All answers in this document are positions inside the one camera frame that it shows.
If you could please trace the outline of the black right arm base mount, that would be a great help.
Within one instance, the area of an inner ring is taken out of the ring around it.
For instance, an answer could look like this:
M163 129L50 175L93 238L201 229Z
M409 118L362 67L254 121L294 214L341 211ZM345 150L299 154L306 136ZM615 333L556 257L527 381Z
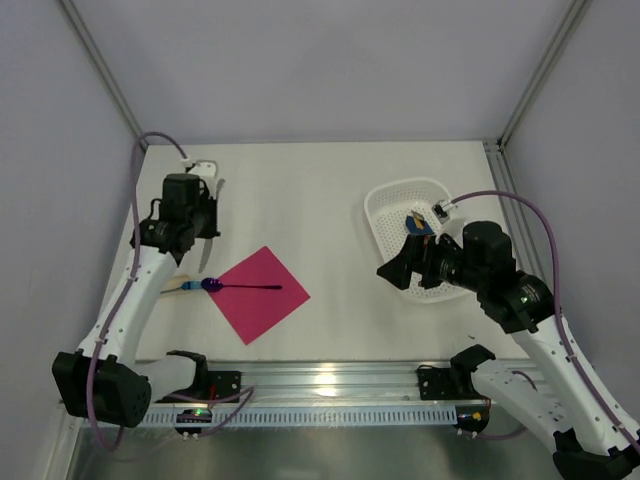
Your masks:
M456 391L448 367L420 365L416 369L416 377L422 401L454 400L456 398Z

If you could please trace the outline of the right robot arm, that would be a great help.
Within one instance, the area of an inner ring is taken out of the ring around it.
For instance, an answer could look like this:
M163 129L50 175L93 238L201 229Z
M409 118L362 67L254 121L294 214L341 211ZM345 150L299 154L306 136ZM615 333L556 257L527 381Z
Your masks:
M399 290L419 275L424 289L443 283L473 292L485 315L528 355L556 400L548 401L475 345L451 360L464 386L497 401L551 452L564 479L624 479L639 466L639 424L597 378L556 315L554 296L539 278L516 266L512 242L491 221L451 236L409 235L400 252L377 270Z

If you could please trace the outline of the purple metal spoon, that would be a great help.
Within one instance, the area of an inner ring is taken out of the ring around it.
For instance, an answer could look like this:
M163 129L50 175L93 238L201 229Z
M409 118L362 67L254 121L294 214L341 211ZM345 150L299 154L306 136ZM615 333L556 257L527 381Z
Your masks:
M200 287L209 293L220 292L224 289L259 289L259 290L282 290L282 285L252 285L252 284L229 284L224 283L219 278L206 277L200 281Z

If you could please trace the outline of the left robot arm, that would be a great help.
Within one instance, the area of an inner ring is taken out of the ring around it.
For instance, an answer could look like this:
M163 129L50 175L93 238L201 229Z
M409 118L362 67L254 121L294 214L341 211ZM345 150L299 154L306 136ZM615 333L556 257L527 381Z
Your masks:
M220 186L212 165L165 177L150 214L135 219L128 266L91 332L73 353L57 354L52 373L67 412L133 428L150 404L208 388L206 358L174 350L136 368L143 330L161 290L196 240L219 236Z

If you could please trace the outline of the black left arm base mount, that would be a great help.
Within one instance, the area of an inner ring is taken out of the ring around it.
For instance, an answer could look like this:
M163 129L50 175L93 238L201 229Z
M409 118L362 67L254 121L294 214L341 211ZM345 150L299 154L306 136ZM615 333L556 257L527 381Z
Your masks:
M242 388L242 373L237 370L209 370L204 398L219 403L238 403Z

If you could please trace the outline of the aluminium frame rail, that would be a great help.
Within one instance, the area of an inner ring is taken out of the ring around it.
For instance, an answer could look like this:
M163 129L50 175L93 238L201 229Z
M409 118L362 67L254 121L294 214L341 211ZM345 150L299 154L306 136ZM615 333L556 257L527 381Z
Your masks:
M239 371L256 405L392 405L420 402L417 371L445 361L210 361L213 371Z

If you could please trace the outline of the pink paper napkin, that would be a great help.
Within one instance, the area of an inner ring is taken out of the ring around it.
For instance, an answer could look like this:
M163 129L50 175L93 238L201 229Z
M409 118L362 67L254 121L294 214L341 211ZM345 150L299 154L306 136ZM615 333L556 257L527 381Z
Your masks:
M309 293L266 246L218 277L224 283L282 285L282 290L224 289L209 293L246 345L265 334L306 301Z

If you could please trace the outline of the white perforated plastic basket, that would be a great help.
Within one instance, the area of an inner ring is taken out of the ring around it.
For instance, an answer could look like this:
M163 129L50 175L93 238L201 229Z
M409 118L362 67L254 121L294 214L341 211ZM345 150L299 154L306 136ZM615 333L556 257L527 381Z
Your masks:
M382 260L392 259L403 246L409 235L407 215L419 212L434 231L438 223L431 207L449 197L443 184L427 177L398 180L371 190L365 197L364 211Z

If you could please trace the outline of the blue packet in basket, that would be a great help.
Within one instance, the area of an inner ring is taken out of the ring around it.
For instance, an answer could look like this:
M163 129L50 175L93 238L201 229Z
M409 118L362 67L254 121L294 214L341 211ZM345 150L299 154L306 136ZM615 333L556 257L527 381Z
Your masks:
M433 236L434 231L422 214L412 211L405 218L405 228L410 235Z

